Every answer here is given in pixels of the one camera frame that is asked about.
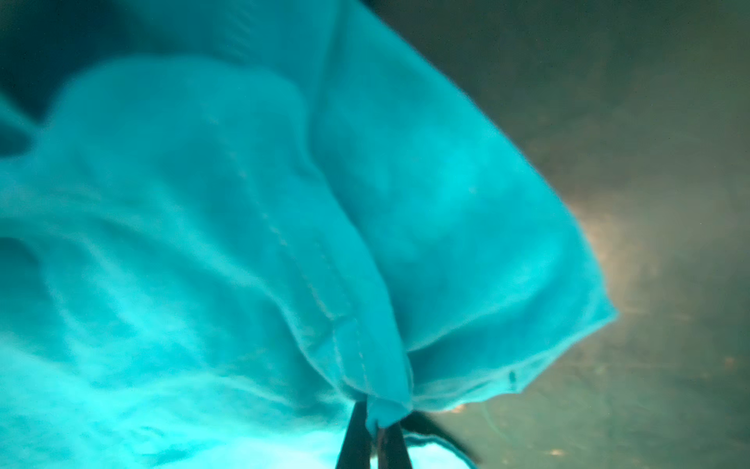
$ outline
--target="cloth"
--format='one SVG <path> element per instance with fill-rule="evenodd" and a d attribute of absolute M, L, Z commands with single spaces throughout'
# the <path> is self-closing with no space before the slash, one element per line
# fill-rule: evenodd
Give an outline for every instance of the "cloth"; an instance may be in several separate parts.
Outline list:
<path fill-rule="evenodd" d="M 354 401 L 374 430 L 520 392 L 614 318 L 554 192 L 364 6 L 121 5 L 160 53 L 0 126 L 32 142 L 0 159 L 0 466 L 333 467 Z"/>

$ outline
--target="turquoise fabric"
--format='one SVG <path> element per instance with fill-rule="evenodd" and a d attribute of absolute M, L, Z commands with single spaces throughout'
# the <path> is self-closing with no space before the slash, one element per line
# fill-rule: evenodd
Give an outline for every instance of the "turquoise fabric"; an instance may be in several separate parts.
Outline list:
<path fill-rule="evenodd" d="M 165 50 L 3 113 L 0 466 L 332 467 L 354 400 L 520 392 L 614 318 L 552 190 L 359 3 L 121 2 Z"/>

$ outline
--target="stitching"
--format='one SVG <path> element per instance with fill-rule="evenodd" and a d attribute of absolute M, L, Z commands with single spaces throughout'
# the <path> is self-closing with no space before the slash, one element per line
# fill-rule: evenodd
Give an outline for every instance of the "stitching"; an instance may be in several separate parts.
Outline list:
<path fill-rule="evenodd" d="M 256 10 L 258 5 L 252 0 L 229 0 L 222 15 L 223 22 L 220 24 L 219 32 L 214 36 L 216 44 L 214 48 L 220 56 L 229 60 L 244 62 L 252 56 L 253 49 L 250 47 L 252 33 L 258 29 L 258 16 Z"/>
<path fill-rule="evenodd" d="M 364 378 L 364 391 L 366 394 L 371 393 L 371 387 L 370 387 L 370 379 L 368 377 L 368 371 L 365 367 L 365 354 L 362 351 L 362 328 L 359 323 L 359 318 L 357 317 L 355 311 L 354 311 L 354 305 L 351 301 L 351 295 L 349 290 L 345 287 L 345 283 L 342 281 L 341 278 L 341 272 L 339 272 L 338 269 L 333 267 L 331 264 L 331 261 L 327 258 L 323 247 L 320 245 L 320 243 L 315 242 L 314 243 L 315 248 L 318 250 L 318 254 L 320 254 L 320 258 L 324 262 L 326 268 L 328 268 L 328 271 L 333 274 L 339 291 L 341 292 L 341 296 L 343 297 L 344 301 L 346 302 L 346 307 L 349 310 L 350 317 L 352 318 L 352 321 L 354 321 L 354 330 L 357 334 L 357 352 L 359 353 L 359 362 L 362 366 L 362 377 Z"/>
<path fill-rule="evenodd" d="M 242 164 L 240 163 L 240 160 L 238 159 L 237 151 L 232 149 L 229 139 L 227 138 L 226 134 L 222 131 L 219 120 L 217 119 L 216 116 L 213 116 L 208 111 L 208 107 L 205 105 L 205 103 L 203 103 L 200 100 L 197 100 L 197 101 L 198 101 L 197 104 L 201 111 L 200 113 L 201 117 L 205 120 L 206 123 L 208 123 L 211 127 L 214 128 L 214 133 L 217 137 L 217 140 L 225 148 L 226 156 L 237 166 L 238 176 L 242 179 L 247 179 L 248 174 L 243 168 Z M 294 257 L 293 253 L 291 252 L 289 243 L 285 240 L 281 231 L 272 223 L 272 220 L 269 214 L 266 212 L 266 210 L 263 209 L 263 206 L 258 200 L 257 195 L 254 193 L 251 193 L 250 191 L 248 191 L 247 193 L 250 198 L 250 201 L 256 207 L 256 210 L 258 211 L 258 213 L 260 213 L 261 219 L 263 219 L 266 229 L 276 236 L 278 245 L 283 248 L 283 251 L 286 253 L 286 256 L 288 257 L 288 259 L 291 260 L 292 263 L 294 264 L 295 268 L 297 269 L 298 274 L 304 281 L 308 291 L 310 292 L 313 299 L 315 300 L 316 306 L 318 307 L 320 312 L 323 313 L 325 318 L 331 322 L 331 341 L 333 342 L 333 346 L 334 346 L 335 361 L 336 361 L 336 365 L 338 367 L 339 373 L 343 377 L 345 375 L 344 364 L 341 359 L 341 349 L 339 347 L 338 340 L 336 339 L 337 328 L 335 326 L 334 315 L 330 312 L 326 304 L 321 300 L 320 295 L 317 292 L 317 289 L 312 285 L 309 277 L 307 277 L 305 272 L 303 271 L 302 266 L 300 265 L 299 261 Z"/>

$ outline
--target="gathered fabric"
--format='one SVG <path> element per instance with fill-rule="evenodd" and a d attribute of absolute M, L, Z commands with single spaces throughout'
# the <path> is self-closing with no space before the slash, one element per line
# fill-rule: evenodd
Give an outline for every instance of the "gathered fabric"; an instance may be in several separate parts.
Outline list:
<path fill-rule="evenodd" d="M 333 467 L 355 401 L 520 392 L 614 318 L 555 193 L 358 2 L 119 1 L 159 53 L 39 125 L 3 101 L 0 466 Z"/>

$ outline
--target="dark background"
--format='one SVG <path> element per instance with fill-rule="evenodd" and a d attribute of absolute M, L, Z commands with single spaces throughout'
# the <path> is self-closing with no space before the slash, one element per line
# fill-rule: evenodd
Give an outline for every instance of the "dark background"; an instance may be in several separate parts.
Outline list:
<path fill-rule="evenodd" d="M 622 312 L 440 421 L 487 469 L 750 467 L 750 4 L 371 3 L 558 190 Z"/>

